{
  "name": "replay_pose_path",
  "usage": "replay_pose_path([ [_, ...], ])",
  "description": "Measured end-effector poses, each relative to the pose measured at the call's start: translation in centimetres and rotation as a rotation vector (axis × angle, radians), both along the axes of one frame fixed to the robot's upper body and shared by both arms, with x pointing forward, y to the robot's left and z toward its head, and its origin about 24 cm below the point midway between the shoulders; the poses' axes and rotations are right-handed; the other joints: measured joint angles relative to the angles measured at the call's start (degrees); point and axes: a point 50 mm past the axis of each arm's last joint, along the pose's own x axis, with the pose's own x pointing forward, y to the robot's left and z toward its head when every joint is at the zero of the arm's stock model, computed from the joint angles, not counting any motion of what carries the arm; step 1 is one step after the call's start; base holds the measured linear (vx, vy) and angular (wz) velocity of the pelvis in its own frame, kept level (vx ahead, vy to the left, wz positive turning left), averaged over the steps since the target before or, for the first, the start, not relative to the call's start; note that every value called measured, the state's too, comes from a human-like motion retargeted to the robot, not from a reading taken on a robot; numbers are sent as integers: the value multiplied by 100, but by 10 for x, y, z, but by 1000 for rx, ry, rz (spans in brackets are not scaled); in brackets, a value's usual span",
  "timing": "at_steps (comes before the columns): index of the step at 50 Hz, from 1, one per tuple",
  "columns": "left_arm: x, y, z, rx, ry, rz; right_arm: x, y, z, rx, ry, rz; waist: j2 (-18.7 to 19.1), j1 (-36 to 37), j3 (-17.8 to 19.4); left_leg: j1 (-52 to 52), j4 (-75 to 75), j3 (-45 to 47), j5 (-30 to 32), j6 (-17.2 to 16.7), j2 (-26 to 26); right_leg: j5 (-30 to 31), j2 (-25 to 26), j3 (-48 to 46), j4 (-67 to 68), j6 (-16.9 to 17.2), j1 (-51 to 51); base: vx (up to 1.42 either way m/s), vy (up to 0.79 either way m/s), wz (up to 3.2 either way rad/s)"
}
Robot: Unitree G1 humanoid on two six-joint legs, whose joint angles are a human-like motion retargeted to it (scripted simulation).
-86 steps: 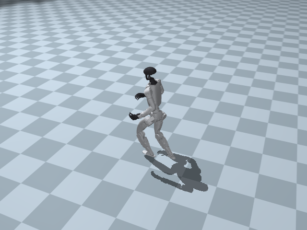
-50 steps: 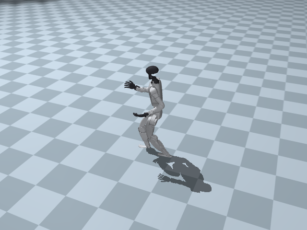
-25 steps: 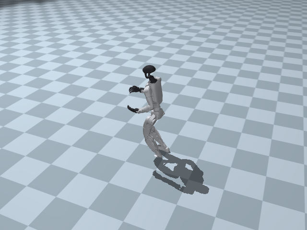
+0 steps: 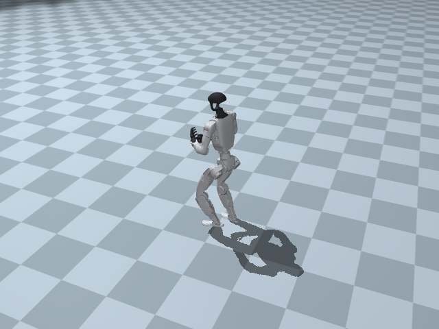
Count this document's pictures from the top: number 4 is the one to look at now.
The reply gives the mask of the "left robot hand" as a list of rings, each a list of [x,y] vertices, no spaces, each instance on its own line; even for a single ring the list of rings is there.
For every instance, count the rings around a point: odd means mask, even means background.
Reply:
[[[194,130],[196,130],[196,129],[194,129],[195,127],[193,127],[193,128],[191,128],[191,130],[190,130],[190,137],[191,137],[191,141],[192,141],[192,143],[194,143],[194,142],[196,142],[196,138],[195,138],[195,136],[197,135],[197,134],[195,134],[197,131],[194,131]],[[194,135],[195,134],[195,135]]]

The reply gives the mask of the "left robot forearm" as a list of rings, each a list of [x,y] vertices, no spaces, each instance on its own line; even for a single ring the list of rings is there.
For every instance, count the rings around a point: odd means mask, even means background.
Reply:
[[[194,142],[194,143],[192,143],[192,141],[191,141],[191,144],[192,144],[193,148],[195,149],[195,151],[199,154],[202,150],[202,147],[201,147],[201,144],[199,144],[198,140],[196,139],[196,142]]]

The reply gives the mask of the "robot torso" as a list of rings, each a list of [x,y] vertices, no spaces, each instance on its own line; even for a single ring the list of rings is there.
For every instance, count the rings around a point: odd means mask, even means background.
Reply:
[[[218,119],[216,114],[209,121],[216,122],[216,130],[212,134],[211,141],[214,149],[220,155],[220,158],[217,159],[217,165],[222,164],[224,167],[223,173],[226,173],[235,167],[235,157],[228,151],[234,145],[235,131],[232,114],[227,111],[224,112],[229,115],[223,119]]]

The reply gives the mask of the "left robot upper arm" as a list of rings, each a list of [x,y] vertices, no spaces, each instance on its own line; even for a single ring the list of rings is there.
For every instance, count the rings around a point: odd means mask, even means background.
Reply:
[[[201,152],[199,154],[207,155],[208,152],[209,152],[208,146],[209,146],[209,143],[211,141],[212,134],[216,130],[216,122],[215,121],[209,121],[208,123],[206,123],[204,125],[203,130],[204,130],[204,133],[203,133],[202,145],[201,145],[202,150],[201,150]]]

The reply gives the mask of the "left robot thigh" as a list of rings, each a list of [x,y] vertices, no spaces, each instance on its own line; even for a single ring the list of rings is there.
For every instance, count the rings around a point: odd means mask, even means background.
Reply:
[[[222,164],[220,164],[219,166],[217,165],[212,165],[210,166],[202,175],[201,178],[198,182],[198,186],[196,189],[196,198],[198,198],[199,196],[203,195],[206,197],[206,199],[208,200],[209,195],[207,192],[205,192],[205,190],[212,184],[213,180],[218,179],[219,177],[222,176],[224,171],[224,167],[222,166]]]

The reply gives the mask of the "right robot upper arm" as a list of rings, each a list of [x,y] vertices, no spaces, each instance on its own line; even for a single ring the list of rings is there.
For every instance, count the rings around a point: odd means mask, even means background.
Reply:
[[[227,110],[227,112],[230,112],[232,114],[232,116],[233,116],[234,131],[235,131],[235,134],[236,134],[237,133],[237,122],[236,122],[237,114],[235,112],[230,111],[230,110]]]

